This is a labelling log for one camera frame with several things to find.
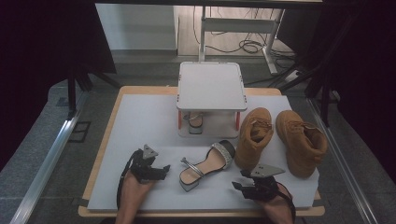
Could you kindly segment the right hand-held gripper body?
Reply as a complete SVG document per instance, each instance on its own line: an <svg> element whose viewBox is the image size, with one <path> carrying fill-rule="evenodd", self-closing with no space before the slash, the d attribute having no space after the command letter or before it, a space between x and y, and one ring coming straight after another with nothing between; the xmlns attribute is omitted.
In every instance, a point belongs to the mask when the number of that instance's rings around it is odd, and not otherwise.
<svg viewBox="0 0 396 224"><path fill-rule="evenodd" d="M253 180L253 186L246 188L246 198L258 201L271 201L279 193L275 176L283 174L284 170L267 164L257 164L247 174Z"/></svg>

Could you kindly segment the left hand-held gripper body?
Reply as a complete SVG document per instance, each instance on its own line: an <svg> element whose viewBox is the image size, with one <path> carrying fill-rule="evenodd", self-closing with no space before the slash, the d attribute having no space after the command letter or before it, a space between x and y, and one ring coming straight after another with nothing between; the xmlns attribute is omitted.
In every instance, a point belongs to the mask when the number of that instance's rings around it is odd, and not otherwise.
<svg viewBox="0 0 396 224"><path fill-rule="evenodd" d="M130 170L139 183L159 179L156 169L151 167L157 156L158 153L148 145L133 153Z"/></svg>

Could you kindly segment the silver strap heeled sandal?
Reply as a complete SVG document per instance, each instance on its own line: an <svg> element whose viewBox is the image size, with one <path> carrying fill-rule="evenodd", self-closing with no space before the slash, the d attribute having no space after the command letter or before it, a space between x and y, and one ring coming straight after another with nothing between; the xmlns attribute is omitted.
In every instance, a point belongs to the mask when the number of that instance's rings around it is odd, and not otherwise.
<svg viewBox="0 0 396 224"><path fill-rule="evenodd" d="M189 124L190 134L201 134L203 132L204 114L202 112L188 112L183 116Z"/></svg>
<svg viewBox="0 0 396 224"><path fill-rule="evenodd" d="M198 163L191 163L186 158L181 162L187 168L179 174L180 186L187 192L199 185L206 175L227 169L233 162L235 148L228 140L221 140L211 145L205 159Z"/></svg>

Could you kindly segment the tan suede boot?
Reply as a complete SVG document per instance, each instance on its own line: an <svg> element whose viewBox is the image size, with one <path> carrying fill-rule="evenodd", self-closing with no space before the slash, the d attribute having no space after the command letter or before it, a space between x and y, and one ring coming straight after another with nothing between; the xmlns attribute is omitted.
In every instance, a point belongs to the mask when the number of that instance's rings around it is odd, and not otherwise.
<svg viewBox="0 0 396 224"><path fill-rule="evenodd" d="M235 164L240 169L252 170L258 164L273 133L272 118L266 108L258 107L250 111L241 125Z"/></svg>
<svg viewBox="0 0 396 224"><path fill-rule="evenodd" d="M316 125L303 121L292 110L277 115L276 132L287 148L290 172L300 178L311 176L327 152L325 134Z"/></svg>

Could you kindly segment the white two-tier shoe rack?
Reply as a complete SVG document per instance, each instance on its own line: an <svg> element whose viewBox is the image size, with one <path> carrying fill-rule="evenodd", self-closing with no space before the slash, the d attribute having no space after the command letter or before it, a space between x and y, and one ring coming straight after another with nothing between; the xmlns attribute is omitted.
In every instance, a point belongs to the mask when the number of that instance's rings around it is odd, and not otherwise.
<svg viewBox="0 0 396 224"><path fill-rule="evenodd" d="M237 63L184 62L177 85L178 133L183 137L236 138L240 114L248 109ZM188 112L204 114L203 132L190 134L183 119Z"/></svg>

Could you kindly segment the person's right hand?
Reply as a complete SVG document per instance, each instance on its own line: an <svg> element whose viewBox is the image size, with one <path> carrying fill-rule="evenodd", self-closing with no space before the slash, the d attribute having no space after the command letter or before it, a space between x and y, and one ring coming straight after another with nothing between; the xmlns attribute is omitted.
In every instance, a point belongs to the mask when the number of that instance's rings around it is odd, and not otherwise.
<svg viewBox="0 0 396 224"><path fill-rule="evenodd" d="M292 217L290 206L281 196L276 196L270 202L256 201L268 217Z"/></svg>

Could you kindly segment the black floor outlet plate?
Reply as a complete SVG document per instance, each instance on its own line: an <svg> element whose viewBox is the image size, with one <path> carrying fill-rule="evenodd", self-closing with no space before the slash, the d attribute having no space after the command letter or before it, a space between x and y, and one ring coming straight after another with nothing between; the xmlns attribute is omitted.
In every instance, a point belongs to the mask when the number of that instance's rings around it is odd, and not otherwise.
<svg viewBox="0 0 396 224"><path fill-rule="evenodd" d="M89 121L78 121L69 136L70 143L83 143L89 132L91 123Z"/></svg>

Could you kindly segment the black metal stand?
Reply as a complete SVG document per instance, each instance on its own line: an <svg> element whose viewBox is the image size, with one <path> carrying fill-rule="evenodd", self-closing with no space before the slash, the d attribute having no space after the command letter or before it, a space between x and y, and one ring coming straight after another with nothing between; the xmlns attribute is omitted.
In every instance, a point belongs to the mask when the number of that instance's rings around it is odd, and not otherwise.
<svg viewBox="0 0 396 224"><path fill-rule="evenodd" d="M93 87L92 81L89 78L89 74L99 77L104 82L108 83L114 88L119 89L120 83L103 72L99 72L97 69L87 64L75 65L69 71L67 75L67 89L68 89L68 116L67 119L71 120L77 114L77 96L76 96L76 84L83 91L90 91Z"/></svg>
<svg viewBox="0 0 396 224"><path fill-rule="evenodd" d="M340 28L340 21L331 12L287 9L277 33L296 54L295 67L304 70L304 74L284 90L310 78L304 94L314 98L321 92L320 117L326 125L329 125L330 67L339 45Z"/></svg>

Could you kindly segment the white power strip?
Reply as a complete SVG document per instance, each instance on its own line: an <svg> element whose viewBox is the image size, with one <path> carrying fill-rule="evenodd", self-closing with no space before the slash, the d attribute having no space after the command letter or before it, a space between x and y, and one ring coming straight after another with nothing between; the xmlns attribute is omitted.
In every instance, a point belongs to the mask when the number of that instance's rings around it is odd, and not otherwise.
<svg viewBox="0 0 396 224"><path fill-rule="evenodd" d="M291 72L286 78L285 80L287 82L291 82L293 81L295 78L297 78L301 73L298 70L294 70L293 72Z"/></svg>

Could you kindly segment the white cabinet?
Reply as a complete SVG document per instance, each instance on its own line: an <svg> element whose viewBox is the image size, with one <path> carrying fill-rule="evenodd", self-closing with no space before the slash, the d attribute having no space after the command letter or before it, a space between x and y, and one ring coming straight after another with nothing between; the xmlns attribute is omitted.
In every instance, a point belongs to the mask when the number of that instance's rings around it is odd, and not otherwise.
<svg viewBox="0 0 396 224"><path fill-rule="evenodd" d="M112 50L176 50L177 13L173 6L96 4Z"/></svg>

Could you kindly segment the dark curtain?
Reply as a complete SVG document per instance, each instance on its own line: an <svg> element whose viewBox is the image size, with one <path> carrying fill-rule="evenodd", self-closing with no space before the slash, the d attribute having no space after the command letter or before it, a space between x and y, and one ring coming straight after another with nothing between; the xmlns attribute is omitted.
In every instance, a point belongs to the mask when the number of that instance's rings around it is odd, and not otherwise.
<svg viewBox="0 0 396 224"><path fill-rule="evenodd" d="M338 109L396 183L396 0L358 0L331 63Z"/></svg>
<svg viewBox="0 0 396 224"><path fill-rule="evenodd" d="M85 67L116 71L96 0L0 0L0 171L50 87Z"/></svg>

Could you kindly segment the aluminium rail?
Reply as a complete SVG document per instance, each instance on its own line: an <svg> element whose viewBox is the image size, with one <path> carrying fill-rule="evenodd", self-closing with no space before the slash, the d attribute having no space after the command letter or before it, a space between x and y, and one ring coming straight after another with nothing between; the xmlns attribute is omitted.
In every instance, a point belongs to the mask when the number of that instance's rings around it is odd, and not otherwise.
<svg viewBox="0 0 396 224"><path fill-rule="evenodd" d="M356 204L358 211L361 214L361 218L364 224L378 224L373 208L368 202L365 193L363 192L361 186L358 184L352 171L350 170L347 161L341 151L341 148L339 147L332 134L332 131L329 127L325 125L324 121L321 119L318 105L312 99L307 99L306 101L312 111L312 114L318 126L323 130L325 136L328 139L330 152L332 153L334 162L336 163L336 166L338 167L338 170L340 171L341 176L346 183L346 187L351 194L351 197Z"/></svg>
<svg viewBox="0 0 396 224"><path fill-rule="evenodd" d="M74 115L64 122L62 128L58 132L46 158L43 160L43 163L41 164L35 178L9 224L26 224L28 222L60 156L63 153L64 147L78 122L82 107L85 105L88 95L89 94L85 91L79 95L77 99L77 109L74 112Z"/></svg>

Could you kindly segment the white desk frame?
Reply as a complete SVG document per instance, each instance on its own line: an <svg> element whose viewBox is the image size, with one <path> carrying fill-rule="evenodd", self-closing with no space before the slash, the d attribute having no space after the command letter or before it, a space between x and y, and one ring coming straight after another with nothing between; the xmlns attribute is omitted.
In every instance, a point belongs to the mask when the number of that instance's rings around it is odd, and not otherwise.
<svg viewBox="0 0 396 224"><path fill-rule="evenodd" d="M263 56L272 75L278 73L275 60L271 56L272 46L276 39L284 10L276 9L272 20L258 19L221 19L211 18L205 15L205 7L202 8L200 46L198 58L200 62L205 60L205 33L206 32L230 32L230 33L256 33L268 34L269 38L262 49Z"/></svg>

